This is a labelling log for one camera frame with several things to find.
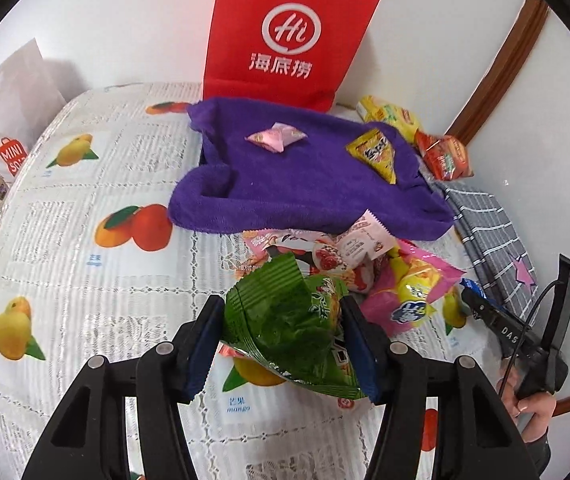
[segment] screw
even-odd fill
[[[469,355],[463,355],[458,358],[458,362],[463,368],[474,368],[476,366],[476,361],[473,357]]]
[[[89,358],[88,366],[90,368],[100,368],[105,363],[105,358],[102,355],[95,355]]]
[[[165,341],[163,343],[160,343],[157,347],[156,347],[156,353],[158,355],[167,355],[167,354],[171,354],[174,351],[174,345],[171,344],[169,341]]]
[[[400,341],[394,341],[389,346],[389,349],[394,354],[398,354],[398,355],[407,354],[407,345],[405,343],[401,343]]]

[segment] purple towel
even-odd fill
[[[339,234],[370,209],[391,234],[435,240],[452,212],[418,173],[412,147],[387,124],[359,124],[318,112],[241,98],[213,98],[188,107],[203,133],[201,166],[177,184],[169,203],[176,225],[208,233],[299,228]],[[270,153],[245,140],[274,123],[307,134]],[[396,150],[391,186],[345,146],[373,126]]]

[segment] finger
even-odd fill
[[[521,400],[517,408],[523,413],[534,413],[522,432],[525,442],[533,442],[547,431],[556,408],[556,399],[547,392],[539,392]]]
[[[556,409],[556,398],[547,392],[538,392],[518,402],[518,408],[523,413],[536,413],[551,418]]]
[[[498,388],[500,388],[500,384],[502,380],[498,381]],[[514,394],[514,387],[507,383],[505,385],[505,390],[502,393],[502,397],[500,398],[502,403],[505,405],[505,409],[507,409],[507,413],[510,414],[512,418],[520,415],[520,410],[518,409],[517,403],[518,399]]]
[[[549,421],[551,417],[546,417],[543,415],[539,415],[537,413],[531,418],[531,420],[525,426],[525,429],[521,433],[523,441],[525,442],[533,442],[538,440],[542,437],[549,427]]]
[[[507,370],[507,365],[509,364],[510,359],[503,359],[500,363],[500,374],[501,375],[505,375],[505,370]],[[513,366],[510,369],[510,374],[507,377],[507,382],[510,383],[514,388],[516,387],[516,385],[518,384],[518,381],[520,380],[520,374],[518,373],[518,370],[516,370],[516,367]]]

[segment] snack wrapper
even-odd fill
[[[490,301],[487,298],[487,295],[484,293],[484,290],[482,290],[482,286],[480,286],[478,283],[476,283],[474,280],[470,280],[469,278],[463,278],[462,280],[460,280],[460,283],[458,284],[458,288],[457,290],[459,291],[459,295],[460,295],[460,291],[463,288],[471,288],[476,294],[478,294],[481,298]]]
[[[349,230],[336,237],[336,248],[351,268],[366,258],[374,261],[396,245],[396,238],[389,234],[369,209]]]
[[[304,278],[294,254],[282,254],[227,293],[223,341],[285,380],[309,390],[364,397],[345,351],[340,299],[345,284]]]
[[[274,123],[269,130],[246,137],[252,144],[260,146],[272,153],[282,153],[286,146],[297,140],[305,139],[306,134],[289,124]]]
[[[398,247],[387,255],[389,262],[382,266],[361,311],[392,336],[420,326],[436,312],[431,303],[465,272],[406,240],[398,240]]]
[[[223,343],[220,344],[219,354],[221,354],[223,357],[238,357],[239,359],[245,358],[244,354],[241,354],[241,352]]]
[[[351,156],[371,166],[389,184],[396,183],[395,150],[392,143],[377,128],[365,132],[345,149]]]
[[[239,266],[237,278],[279,254],[292,253],[303,276],[339,278],[348,290],[361,293],[374,283],[372,261],[396,245],[396,238],[369,211],[338,237],[318,231],[262,229],[244,231],[243,240],[252,255]]]
[[[422,128],[418,117],[409,110],[383,101],[373,95],[364,96],[356,105],[356,111],[366,123],[380,121],[395,127],[403,139],[410,144],[414,144],[416,131]]]
[[[419,130],[415,139],[421,157],[438,180],[456,180],[474,176],[467,148],[456,137],[431,136]]]

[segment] haidilao logo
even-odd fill
[[[263,39],[279,54],[295,56],[307,52],[321,36],[321,20],[302,4],[274,7],[263,20]]]

